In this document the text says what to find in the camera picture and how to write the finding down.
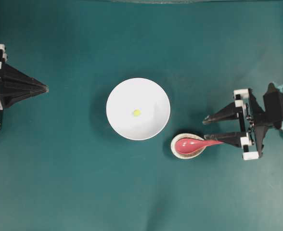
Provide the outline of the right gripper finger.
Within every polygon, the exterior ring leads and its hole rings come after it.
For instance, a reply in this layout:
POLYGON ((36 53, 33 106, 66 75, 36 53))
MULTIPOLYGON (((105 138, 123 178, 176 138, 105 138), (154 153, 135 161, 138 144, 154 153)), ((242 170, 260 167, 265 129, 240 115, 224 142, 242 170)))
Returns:
POLYGON ((228 104, 223 109, 219 110, 213 115, 208 115, 204 120, 203 124, 210 124, 219 121, 236 120, 239 119, 240 113, 245 111, 245 105, 243 100, 235 100, 228 104))
POLYGON ((205 140, 216 140, 232 146, 243 148, 250 145, 250 139, 246 132, 228 132, 204 135, 205 140))

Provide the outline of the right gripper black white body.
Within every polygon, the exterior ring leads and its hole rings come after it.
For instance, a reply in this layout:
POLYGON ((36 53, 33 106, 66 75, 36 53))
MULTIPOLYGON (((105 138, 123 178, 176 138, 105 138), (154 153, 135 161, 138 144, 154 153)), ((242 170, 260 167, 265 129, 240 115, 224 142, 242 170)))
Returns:
POLYGON ((263 140, 269 129, 265 111, 259 106, 251 89, 233 91, 235 108, 240 122, 241 132, 245 135, 240 138, 243 149, 243 160, 260 159, 263 155, 263 140))

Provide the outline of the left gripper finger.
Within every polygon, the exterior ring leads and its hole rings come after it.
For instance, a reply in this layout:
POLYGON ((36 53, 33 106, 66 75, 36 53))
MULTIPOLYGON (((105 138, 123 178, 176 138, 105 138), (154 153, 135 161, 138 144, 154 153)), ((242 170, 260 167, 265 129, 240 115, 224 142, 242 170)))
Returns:
POLYGON ((48 87, 17 89, 0 87, 0 109, 9 108, 17 102, 48 92, 48 87))
POLYGON ((4 81, 11 81, 16 83, 28 84, 33 86, 46 87, 45 84, 36 80, 33 77, 29 77, 5 62, 0 62, 0 79, 4 81))

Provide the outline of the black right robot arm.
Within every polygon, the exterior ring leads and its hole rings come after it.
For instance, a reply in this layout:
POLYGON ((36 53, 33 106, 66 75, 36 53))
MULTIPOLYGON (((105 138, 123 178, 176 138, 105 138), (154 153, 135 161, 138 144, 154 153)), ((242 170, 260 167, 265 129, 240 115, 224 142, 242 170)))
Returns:
POLYGON ((208 134, 205 140, 219 141, 242 148, 243 160, 262 157, 263 139, 267 131, 275 128, 283 132, 283 84, 271 82, 263 95, 261 107, 252 89, 239 89, 233 92, 234 101, 213 115, 208 115, 203 124, 226 120, 238 120, 239 132, 208 134))

